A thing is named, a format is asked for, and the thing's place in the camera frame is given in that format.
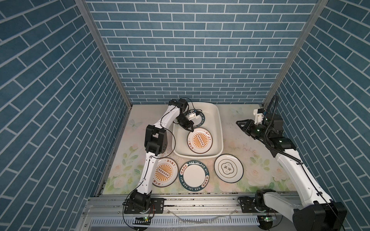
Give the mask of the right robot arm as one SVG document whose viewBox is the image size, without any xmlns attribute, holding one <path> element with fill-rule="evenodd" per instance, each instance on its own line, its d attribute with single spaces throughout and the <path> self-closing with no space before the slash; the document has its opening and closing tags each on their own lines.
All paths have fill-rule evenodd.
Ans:
<svg viewBox="0 0 370 231">
<path fill-rule="evenodd" d="M 241 206 L 253 203 L 254 209 L 260 213 L 276 211 L 289 219 L 298 231 L 342 230 L 346 207 L 333 201 L 309 172 L 294 143 L 284 137 L 281 116 L 258 113 L 256 117 L 262 119 L 239 120 L 236 124 L 271 152 L 288 174 L 299 199 L 286 198 L 273 189 L 262 189 L 256 191 L 254 198 L 240 197 Z"/>
</svg>

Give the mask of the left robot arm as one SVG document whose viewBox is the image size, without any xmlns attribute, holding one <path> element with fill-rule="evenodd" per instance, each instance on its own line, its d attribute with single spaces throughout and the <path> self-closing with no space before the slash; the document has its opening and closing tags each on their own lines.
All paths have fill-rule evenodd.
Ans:
<svg viewBox="0 0 370 231">
<path fill-rule="evenodd" d="M 193 132 L 194 122 L 186 117 L 188 109 L 186 98 L 172 99 L 164 115 L 154 125 L 148 125 L 145 130 L 145 164 L 141 179 L 136 188 L 127 196 L 124 205 L 133 206 L 139 212 L 147 212 L 151 208 L 152 183 L 161 155 L 167 150 L 167 133 L 171 132 L 169 127 L 176 120 L 184 130 Z"/>
</svg>

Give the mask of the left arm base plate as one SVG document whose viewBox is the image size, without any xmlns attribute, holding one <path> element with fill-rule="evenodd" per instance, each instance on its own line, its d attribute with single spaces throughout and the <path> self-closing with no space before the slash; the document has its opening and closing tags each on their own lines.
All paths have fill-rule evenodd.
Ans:
<svg viewBox="0 0 370 231">
<path fill-rule="evenodd" d="M 122 205 L 124 206 L 125 214 L 145 214 L 154 213 L 162 214 L 164 209 L 164 198 L 151 198 L 143 204 L 136 203 L 132 199 L 127 199 Z"/>
</svg>

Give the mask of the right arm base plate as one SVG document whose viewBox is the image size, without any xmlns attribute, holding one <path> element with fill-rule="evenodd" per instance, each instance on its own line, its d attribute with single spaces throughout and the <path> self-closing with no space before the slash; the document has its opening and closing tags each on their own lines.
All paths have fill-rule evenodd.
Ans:
<svg viewBox="0 0 370 231">
<path fill-rule="evenodd" d="M 242 213 L 266 213 L 266 214 L 276 213 L 276 211 L 271 208 L 267 207 L 258 208 L 255 205 L 254 197 L 241 196 L 237 199 L 237 201 L 239 203 Z"/>
</svg>

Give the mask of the white plate clover motif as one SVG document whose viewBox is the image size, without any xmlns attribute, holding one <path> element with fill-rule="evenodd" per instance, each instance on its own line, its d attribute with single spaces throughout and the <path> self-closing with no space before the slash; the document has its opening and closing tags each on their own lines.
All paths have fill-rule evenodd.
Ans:
<svg viewBox="0 0 370 231">
<path fill-rule="evenodd" d="M 226 183 L 237 183 L 244 174 L 240 160 L 230 154 L 220 155 L 215 160 L 214 170 L 217 177 Z"/>
</svg>

